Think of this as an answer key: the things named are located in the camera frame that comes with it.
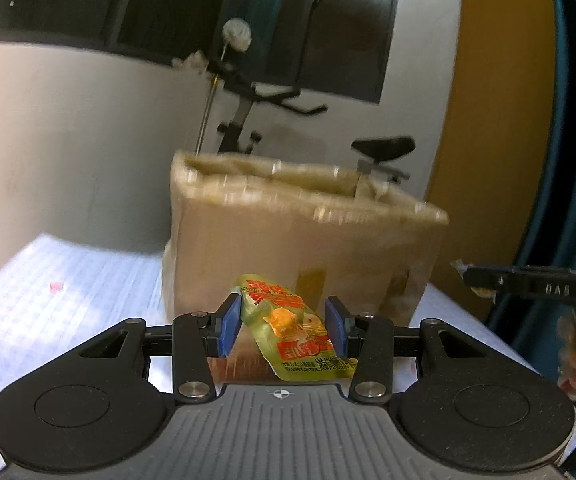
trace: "yellow-brown panel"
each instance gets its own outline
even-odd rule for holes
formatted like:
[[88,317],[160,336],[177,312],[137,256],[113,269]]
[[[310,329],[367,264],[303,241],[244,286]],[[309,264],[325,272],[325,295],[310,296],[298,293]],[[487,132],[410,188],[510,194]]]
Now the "yellow-brown panel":
[[450,214],[433,283],[479,317],[489,302],[467,290],[449,262],[513,261],[541,176],[554,70],[552,0],[462,0],[427,200]]

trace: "blue curtain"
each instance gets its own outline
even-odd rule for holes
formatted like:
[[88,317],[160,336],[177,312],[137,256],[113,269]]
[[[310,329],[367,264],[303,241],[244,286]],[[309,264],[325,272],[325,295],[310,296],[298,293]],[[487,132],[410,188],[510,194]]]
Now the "blue curtain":
[[[540,190],[517,265],[576,269],[576,0],[554,0],[556,88]],[[567,307],[504,298],[488,325],[546,377],[558,375],[556,322]]]

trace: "bike seat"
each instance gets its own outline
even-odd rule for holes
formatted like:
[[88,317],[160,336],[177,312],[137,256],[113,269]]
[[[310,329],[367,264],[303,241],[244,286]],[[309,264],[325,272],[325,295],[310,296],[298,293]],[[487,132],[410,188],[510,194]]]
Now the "bike seat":
[[385,139],[356,139],[354,150],[372,158],[375,164],[395,160],[415,149],[415,139],[408,136],[387,137]]

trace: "snack packet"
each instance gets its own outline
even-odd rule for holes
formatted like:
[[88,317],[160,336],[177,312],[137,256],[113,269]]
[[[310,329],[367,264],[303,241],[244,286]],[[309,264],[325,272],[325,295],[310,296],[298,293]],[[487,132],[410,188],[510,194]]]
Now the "snack packet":
[[353,376],[357,359],[337,357],[322,320],[299,296],[257,274],[239,277],[233,291],[242,296],[241,320],[280,379]]

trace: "crosshair symbol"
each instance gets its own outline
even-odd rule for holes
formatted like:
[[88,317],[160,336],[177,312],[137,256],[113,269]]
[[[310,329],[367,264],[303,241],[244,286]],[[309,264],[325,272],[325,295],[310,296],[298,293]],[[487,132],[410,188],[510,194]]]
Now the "crosshair symbol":
[[288,390],[284,390],[283,388],[281,388],[279,390],[274,390],[273,392],[270,392],[270,393],[273,394],[273,396],[275,396],[277,399],[285,399],[286,397],[294,395],[292,392],[289,392]]

